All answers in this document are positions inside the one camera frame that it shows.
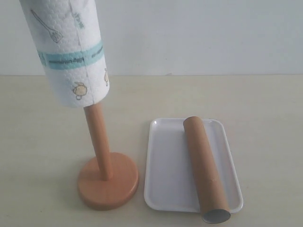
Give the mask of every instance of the paper towel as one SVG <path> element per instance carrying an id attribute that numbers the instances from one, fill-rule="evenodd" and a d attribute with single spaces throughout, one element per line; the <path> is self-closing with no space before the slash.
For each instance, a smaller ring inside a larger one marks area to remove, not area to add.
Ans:
<path id="1" fill-rule="evenodd" d="M 109 81 L 94 0 L 20 0 L 41 63 L 63 105 L 102 100 Z"/>

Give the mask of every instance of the white plastic tray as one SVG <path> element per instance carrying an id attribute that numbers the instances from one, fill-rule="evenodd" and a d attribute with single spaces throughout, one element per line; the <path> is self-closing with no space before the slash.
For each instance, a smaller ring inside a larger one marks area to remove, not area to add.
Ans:
<path id="1" fill-rule="evenodd" d="M 200 212 L 183 121 L 159 118 L 151 122 L 144 199 L 154 210 Z M 223 125 L 203 119 L 231 213 L 243 207 L 243 197 Z"/>

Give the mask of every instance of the round wooden base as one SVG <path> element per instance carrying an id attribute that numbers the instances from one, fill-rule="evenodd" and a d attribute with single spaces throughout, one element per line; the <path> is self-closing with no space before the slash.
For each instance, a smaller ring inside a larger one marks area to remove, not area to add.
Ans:
<path id="1" fill-rule="evenodd" d="M 95 210 L 111 210 L 127 203 L 137 190 L 139 173 L 136 164 L 126 155 L 110 153 L 113 177 L 100 178 L 97 159 L 91 159 L 78 177 L 81 199 Z"/>

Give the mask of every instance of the paper towel holder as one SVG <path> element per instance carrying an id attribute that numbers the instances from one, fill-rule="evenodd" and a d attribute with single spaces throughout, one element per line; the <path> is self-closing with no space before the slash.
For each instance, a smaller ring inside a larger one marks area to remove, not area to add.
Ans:
<path id="1" fill-rule="evenodd" d="M 95 210 L 111 210 L 127 203 L 135 194 L 139 173 L 126 155 L 109 152 L 101 103 L 84 108 L 96 157 L 81 169 L 78 192 L 84 203 Z"/>

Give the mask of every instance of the beige table surface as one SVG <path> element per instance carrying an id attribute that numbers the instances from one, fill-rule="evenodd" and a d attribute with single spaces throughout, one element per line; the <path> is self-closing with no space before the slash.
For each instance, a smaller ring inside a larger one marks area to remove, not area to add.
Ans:
<path id="1" fill-rule="evenodd" d="M 76 178 L 93 157 L 82 109 L 62 107 L 45 77 L 0 77 L 1 227 L 198 227 L 198 214 L 159 212 L 144 202 L 150 122 L 220 120 L 244 207 L 222 227 L 303 222 L 303 76 L 111 77 L 103 101 L 112 151 L 138 165 L 135 197 L 112 211 L 80 201 Z"/>

